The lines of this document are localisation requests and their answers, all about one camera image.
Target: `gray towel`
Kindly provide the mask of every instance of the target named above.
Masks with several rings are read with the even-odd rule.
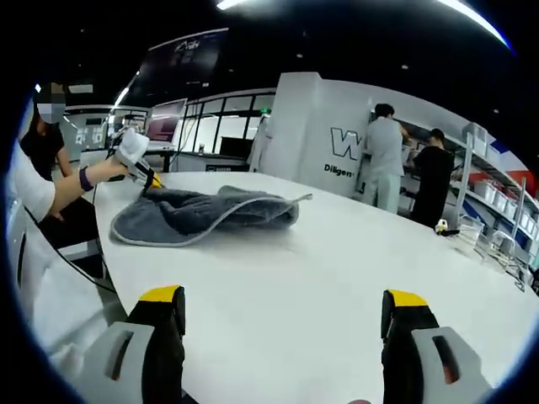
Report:
[[[225,186],[217,195],[178,189],[149,189],[113,220],[111,232],[139,246],[182,247],[199,241],[216,227],[257,226],[284,229],[296,223],[299,202],[261,191]]]

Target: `wrist strap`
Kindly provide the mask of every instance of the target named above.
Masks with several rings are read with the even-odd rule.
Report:
[[[92,184],[88,181],[88,177],[86,177],[86,167],[78,171],[78,179],[80,180],[81,188],[84,191],[88,192],[93,189]]]

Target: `gray shirt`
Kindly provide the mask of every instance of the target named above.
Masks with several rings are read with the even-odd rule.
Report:
[[[403,176],[403,136],[396,120],[378,118],[367,129],[367,147],[372,153],[371,175]]]

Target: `white table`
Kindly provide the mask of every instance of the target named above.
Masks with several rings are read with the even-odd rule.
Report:
[[[206,403],[382,402],[382,292],[424,297],[481,356],[497,385],[525,347],[539,300],[456,252],[432,230],[317,189],[253,173],[164,174],[169,188],[262,189],[301,203],[288,231],[213,231],[184,248],[134,247],[110,222],[141,188],[100,184],[95,200],[110,276],[129,313],[152,288],[185,287],[184,389]]]

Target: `black ceiling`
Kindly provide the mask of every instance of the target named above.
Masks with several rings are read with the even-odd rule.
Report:
[[[93,94],[71,94],[69,104],[113,104],[150,46],[229,27],[211,85],[200,96],[275,87],[281,72],[294,71],[392,88],[485,126],[539,173],[539,35],[531,5],[468,2],[504,34],[510,51],[436,0],[253,0],[227,12],[216,3],[189,0],[177,9],[139,10],[136,19],[131,10],[125,21],[107,24],[102,16],[56,29],[39,80],[93,84]]]

